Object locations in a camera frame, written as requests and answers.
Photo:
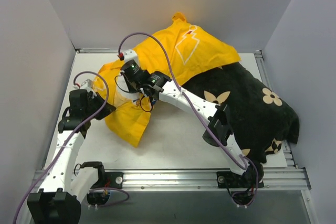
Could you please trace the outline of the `yellow printed pillowcase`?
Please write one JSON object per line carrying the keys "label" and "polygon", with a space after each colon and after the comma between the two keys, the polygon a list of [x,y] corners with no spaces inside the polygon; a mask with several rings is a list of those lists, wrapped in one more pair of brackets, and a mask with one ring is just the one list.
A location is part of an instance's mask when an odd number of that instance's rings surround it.
{"label": "yellow printed pillowcase", "polygon": [[[174,75],[183,85],[192,77],[213,68],[240,61],[236,49],[201,27],[187,22],[182,13],[172,18],[172,25],[154,33],[158,41],[147,38],[134,47],[139,65],[149,73],[160,71]],[[107,127],[122,140],[137,147],[150,121],[150,100],[140,95],[136,104],[116,94],[115,77],[119,76],[121,60],[105,64],[99,70],[103,78],[95,78],[94,90],[116,108],[105,118]]]}

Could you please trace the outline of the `white pillow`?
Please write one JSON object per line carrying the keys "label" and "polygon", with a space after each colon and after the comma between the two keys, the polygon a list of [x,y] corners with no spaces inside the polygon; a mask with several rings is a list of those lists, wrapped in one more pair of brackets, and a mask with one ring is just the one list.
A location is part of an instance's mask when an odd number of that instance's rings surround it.
{"label": "white pillow", "polygon": [[133,104],[136,104],[140,98],[139,93],[131,91],[127,86],[124,76],[119,75],[115,78],[116,83],[116,94],[121,95],[121,98],[131,101]]}

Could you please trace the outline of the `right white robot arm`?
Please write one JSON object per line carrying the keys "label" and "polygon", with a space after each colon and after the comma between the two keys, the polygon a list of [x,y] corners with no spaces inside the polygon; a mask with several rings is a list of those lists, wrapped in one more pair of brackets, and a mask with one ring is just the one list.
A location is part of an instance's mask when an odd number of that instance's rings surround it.
{"label": "right white robot arm", "polygon": [[126,62],[121,67],[120,73],[128,92],[149,98],[150,105],[153,105],[154,100],[158,100],[186,113],[195,114],[205,127],[203,140],[209,145],[221,148],[225,153],[229,169],[233,173],[233,181],[237,186],[244,187],[250,181],[262,182],[264,174],[261,169],[246,157],[235,140],[227,105],[208,102],[183,89],[159,71],[149,73],[141,69],[135,60]]}

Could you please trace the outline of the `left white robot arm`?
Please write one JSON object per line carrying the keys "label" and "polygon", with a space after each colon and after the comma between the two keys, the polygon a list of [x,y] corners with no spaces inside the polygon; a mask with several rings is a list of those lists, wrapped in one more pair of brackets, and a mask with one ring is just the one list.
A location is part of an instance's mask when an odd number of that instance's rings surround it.
{"label": "left white robot arm", "polygon": [[86,138],[91,120],[102,120],[115,107],[91,88],[69,93],[70,106],[58,124],[57,146],[51,167],[36,193],[30,193],[27,206],[35,223],[78,223],[81,203],[91,187],[106,183],[102,162],[84,162],[73,179],[78,152]]}

